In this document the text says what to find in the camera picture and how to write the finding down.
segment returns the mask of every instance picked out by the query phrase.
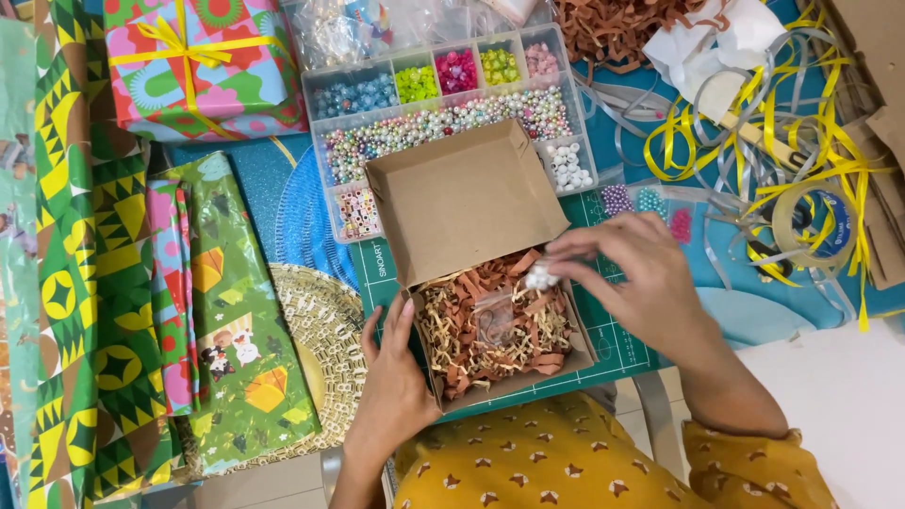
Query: lime green beads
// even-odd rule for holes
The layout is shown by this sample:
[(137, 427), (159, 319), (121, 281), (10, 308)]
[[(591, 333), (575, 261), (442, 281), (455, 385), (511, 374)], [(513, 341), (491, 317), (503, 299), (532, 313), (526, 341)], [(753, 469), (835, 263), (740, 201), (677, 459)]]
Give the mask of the lime green beads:
[(506, 50), (488, 50), (481, 53), (481, 67), (484, 79), (492, 86), (519, 80), (519, 67), (515, 55)]
[(396, 89), (399, 90), (399, 102), (403, 104), (437, 97), (433, 67), (430, 65), (425, 65), (421, 69), (409, 67), (397, 72)]

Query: pink beads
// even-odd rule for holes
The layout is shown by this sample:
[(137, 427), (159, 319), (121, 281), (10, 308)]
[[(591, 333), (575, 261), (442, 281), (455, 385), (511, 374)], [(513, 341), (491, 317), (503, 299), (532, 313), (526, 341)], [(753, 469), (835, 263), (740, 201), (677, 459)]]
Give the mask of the pink beads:
[(478, 72), (474, 64), (472, 50), (465, 48), (461, 53), (449, 52), (434, 59), (437, 78), (443, 95), (478, 88)]
[(670, 221), (670, 230), (672, 238), (676, 239), (679, 244), (691, 242), (691, 211), (688, 208), (680, 208), (675, 211), (672, 221)]
[(547, 43), (532, 44), (525, 48), (525, 60), (528, 61), (529, 78), (559, 71), (557, 57), (550, 52)]

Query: curled ribbon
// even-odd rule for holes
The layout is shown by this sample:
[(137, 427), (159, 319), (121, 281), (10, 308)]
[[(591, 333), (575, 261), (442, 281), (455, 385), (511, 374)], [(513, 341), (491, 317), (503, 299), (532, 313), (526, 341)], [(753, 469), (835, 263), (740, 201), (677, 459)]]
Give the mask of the curled ribbon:
[(292, 69), (295, 69), (295, 63), (290, 57), (290, 53), (286, 50), (283, 43), (272, 35), (258, 35), (256, 37), (248, 37), (245, 39), (237, 39), (235, 41), (223, 41), (220, 43), (196, 44), (190, 45), (186, 37), (186, 9), (184, 0), (175, 1), (176, 23), (179, 32), (175, 32), (163, 17), (157, 17), (157, 26), (139, 22), (136, 25), (142, 35), (148, 39), (155, 39), (163, 43), (167, 47), (166, 50), (155, 50), (153, 52), (143, 52), (131, 55), (120, 55), (110, 57), (110, 65), (122, 65), (124, 63), (145, 62), (148, 60), (156, 60), (159, 58), (182, 57), (182, 64), (186, 77), (186, 108), (196, 119), (199, 119), (210, 130), (217, 133), (223, 138), (237, 140), (235, 136), (226, 132), (223, 128), (216, 124), (213, 120), (208, 119), (195, 102), (195, 83), (192, 77), (192, 60), (201, 63), (205, 67), (214, 68), (223, 62), (229, 63), (233, 56), (227, 53), (230, 50), (240, 48), (250, 48), (254, 46), (273, 45), (280, 50), (283, 56), (289, 61)]

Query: green cutting mat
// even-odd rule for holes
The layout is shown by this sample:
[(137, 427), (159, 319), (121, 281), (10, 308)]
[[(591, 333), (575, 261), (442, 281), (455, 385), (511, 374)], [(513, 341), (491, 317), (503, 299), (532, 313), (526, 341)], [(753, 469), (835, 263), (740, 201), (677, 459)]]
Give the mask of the green cutting mat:
[[(559, 203), (574, 228), (596, 225), (606, 219), (600, 201), (593, 191), (560, 198)], [(386, 240), (375, 238), (353, 244), (352, 260), (355, 263), (365, 315), (369, 315), (377, 305), (388, 306), (399, 290), (399, 285), (395, 281), (395, 264)], [(597, 271), (612, 282), (623, 279), (619, 267), (605, 258), (597, 259)], [(600, 361), (591, 368), (555, 377), (499, 398), (461, 408), (443, 416), (441, 420), (480, 414), (496, 408), (526, 403), (660, 368), (656, 351), (647, 348), (620, 327), (610, 313), (606, 312), (597, 299), (584, 288), (577, 285), (573, 288), (578, 313), (587, 327), (587, 332), (591, 336), (591, 342), (597, 350)], [(378, 325), (378, 338), (381, 331), (382, 323)], [(426, 373), (427, 363), (424, 360), (424, 352), (414, 328), (409, 346)]]

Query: woman's right hand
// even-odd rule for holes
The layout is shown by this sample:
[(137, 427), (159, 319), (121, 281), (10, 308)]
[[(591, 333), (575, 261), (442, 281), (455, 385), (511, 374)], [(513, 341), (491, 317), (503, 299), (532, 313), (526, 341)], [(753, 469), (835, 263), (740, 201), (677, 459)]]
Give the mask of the woman's right hand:
[[(549, 272), (585, 287), (627, 331), (678, 366), (706, 353), (731, 353), (704, 312), (685, 255), (654, 212), (622, 213), (597, 226), (565, 232), (547, 245)], [(603, 254), (627, 281), (610, 283), (576, 259)]]

